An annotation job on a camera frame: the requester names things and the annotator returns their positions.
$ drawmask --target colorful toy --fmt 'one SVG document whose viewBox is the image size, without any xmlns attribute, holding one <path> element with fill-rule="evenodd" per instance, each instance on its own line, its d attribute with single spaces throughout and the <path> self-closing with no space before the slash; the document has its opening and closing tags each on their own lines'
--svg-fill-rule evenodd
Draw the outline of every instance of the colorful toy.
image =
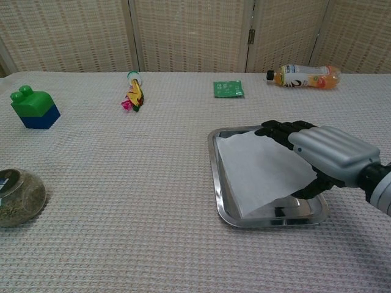
<svg viewBox="0 0 391 293">
<path fill-rule="evenodd" d="M 144 94 L 140 88 L 141 86 L 141 77 L 136 70 L 132 70 L 128 73 L 128 81 L 130 89 L 126 94 L 126 100 L 121 103 L 122 107 L 125 110 L 133 109 L 136 112 L 139 111 L 140 107 L 144 103 Z"/>
<path fill-rule="evenodd" d="M 27 128 L 49 129 L 60 113 L 46 92 L 34 92 L 28 85 L 11 94 L 11 106 Z"/>
</svg>

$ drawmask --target blue block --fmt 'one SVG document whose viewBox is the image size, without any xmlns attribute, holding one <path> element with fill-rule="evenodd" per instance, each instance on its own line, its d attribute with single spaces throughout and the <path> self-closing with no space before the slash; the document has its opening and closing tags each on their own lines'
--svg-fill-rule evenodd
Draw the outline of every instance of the blue block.
<svg viewBox="0 0 391 293">
<path fill-rule="evenodd" d="M 56 105 L 53 105 L 42 117 L 20 117 L 20 119 L 27 128 L 49 129 L 59 117 L 60 112 Z"/>
</svg>

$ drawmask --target robotic arm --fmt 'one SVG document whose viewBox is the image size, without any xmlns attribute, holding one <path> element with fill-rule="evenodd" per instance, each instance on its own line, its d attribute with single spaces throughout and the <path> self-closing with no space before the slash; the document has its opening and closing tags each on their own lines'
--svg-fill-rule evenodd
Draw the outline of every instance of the robotic arm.
<svg viewBox="0 0 391 293">
<path fill-rule="evenodd" d="M 375 146 L 339 129 L 304 121 L 270 120 L 255 134 L 274 139 L 312 165 L 316 179 L 292 196 L 313 198 L 334 185 L 360 187 L 367 202 L 391 215 L 391 164 L 381 165 Z"/>
</svg>

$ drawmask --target juice bottle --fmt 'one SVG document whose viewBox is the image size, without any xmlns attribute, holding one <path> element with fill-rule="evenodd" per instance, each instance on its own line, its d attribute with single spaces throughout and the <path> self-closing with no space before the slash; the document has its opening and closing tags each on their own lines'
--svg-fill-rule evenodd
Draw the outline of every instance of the juice bottle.
<svg viewBox="0 0 391 293">
<path fill-rule="evenodd" d="M 341 71 L 333 66 L 308 67 L 288 64 L 268 70 L 266 79 L 284 87 L 317 87 L 332 89 L 340 81 Z"/>
</svg>

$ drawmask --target metal tray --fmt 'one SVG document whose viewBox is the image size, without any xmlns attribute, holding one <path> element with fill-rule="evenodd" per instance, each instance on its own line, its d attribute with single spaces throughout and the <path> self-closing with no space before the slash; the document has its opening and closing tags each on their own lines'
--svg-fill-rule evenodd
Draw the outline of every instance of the metal tray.
<svg viewBox="0 0 391 293">
<path fill-rule="evenodd" d="M 252 213 L 251 218 L 241 219 L 232 197 L 231 187 L 226 178 L 216 138 L 228 138 L 235 134 L 257 130 L 260 127 L 221 128 L 212 131 L 208 136 L 214 193 L 216 194 L 219 215 L 228 224 L 238 228 L 306 225 L 320 223 L 325 220 L 329 214 L 329 208 L 322 195 L 318 195 L 310 200 L 299 200 L 289 195 L 260 207 Z"/>
</svg>

